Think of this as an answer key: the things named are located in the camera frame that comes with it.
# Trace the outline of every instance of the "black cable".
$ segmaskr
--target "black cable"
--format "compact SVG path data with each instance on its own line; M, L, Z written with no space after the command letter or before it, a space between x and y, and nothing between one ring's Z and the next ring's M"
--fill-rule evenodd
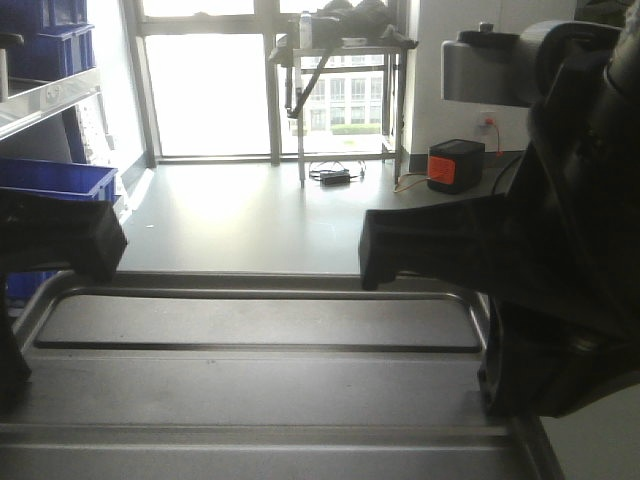
M500 183L500 180L502 179L502 177L504 176L504 174L511 168L513 167L520 159L522 158L522 154L520 155L516 155L515 157L513 157L511 160L509 160L509 163L507 163L504 168L502 170L500 170L500 173L498 174L498 176L496 177L495 182L493 182L493 187L491 188L491 195L495 195L496 193L496 189L498 188L498 184Z
M333 160L333 161L328 160L328 161L325 161L325 162L321 162L320 164L318 164L318 166L316 168L312 168L313 163L314 162L311 162L309 164L309 178L311 180L315 180L316 182L320 181L322 174L348 172L349 171L338 160ZM320 169L320 167L322 167L323 165L325 165L327 163L331 163L332 164L330 168Z

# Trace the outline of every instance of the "stainless steel tray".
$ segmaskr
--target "stainless steel tray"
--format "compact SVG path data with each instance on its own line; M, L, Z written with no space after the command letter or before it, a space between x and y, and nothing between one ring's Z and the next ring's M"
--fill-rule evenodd
M61 274L16 324L0 478L561 478L536 419L483 413L486 320L417 278Z

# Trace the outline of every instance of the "metal shelf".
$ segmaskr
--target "metal shelf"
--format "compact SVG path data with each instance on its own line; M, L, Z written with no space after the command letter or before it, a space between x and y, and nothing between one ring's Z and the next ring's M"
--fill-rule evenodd
M0 102L0 140L62 112L100 92L96 68L54 82L13 79L10 96Z
M300 185L304 186L306 173L305 173L305 151L304 151L304 101L301 99L302 91L305 88L311 88L314 78L309 83L309 87L302 81L302 58L305 57L322 57L327 52L327 49L314 48L314 49L294 49L293 50L293 69L295 71L293 85L296 92L296 109L299 108L297 116L297 130L298 130L298 171L300 177ZM380 157L393 158L393 177L394 183L398 182L400 177L400 167L402 164L402 128L404 125L404 96L405 96L405 81L406 81L406 65L407 65L407 49L402 47L376 47L376 46L363 46L363 47L342 47L331 50L331 57L337 56L354 56L354 55L384 55L387 58L385 63L387 69L387 76L390 82L395 83L394 87L388 86L387 93L385 94L385 100L383 100L383 111L392 114L392 124L383 125L383 134L381 136L381 153ZM322 73L338 73L345 69L342 67L327 67L326 65L321 67ZM391 90L395 91L394 104L391 102Z

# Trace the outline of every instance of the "blue plastic bin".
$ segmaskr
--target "blue plastic bin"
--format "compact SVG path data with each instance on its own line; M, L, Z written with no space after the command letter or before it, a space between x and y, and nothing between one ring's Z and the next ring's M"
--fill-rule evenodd
M63 200L115 201L117 169L44 160L0 158L0 188ZM7 298L27 300L56 272L12 273Z
M96 66L93 25L56 27L25 38L7 49L9 75L34 80L59 80Z
M6 296L10 304L24 303L36 292L45 280L58 272L22 272L7 275Z
M31 35L87 23L86 0L0 0L0 28Z

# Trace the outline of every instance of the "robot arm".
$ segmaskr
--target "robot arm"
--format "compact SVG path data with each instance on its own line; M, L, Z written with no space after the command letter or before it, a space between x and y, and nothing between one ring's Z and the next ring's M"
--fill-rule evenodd
M561 416L640 381L640 0L627 16L622 32L545 22L445 43L445 98L530 106L511 188L366 214L364 288L411 271L490 296L491 414Z

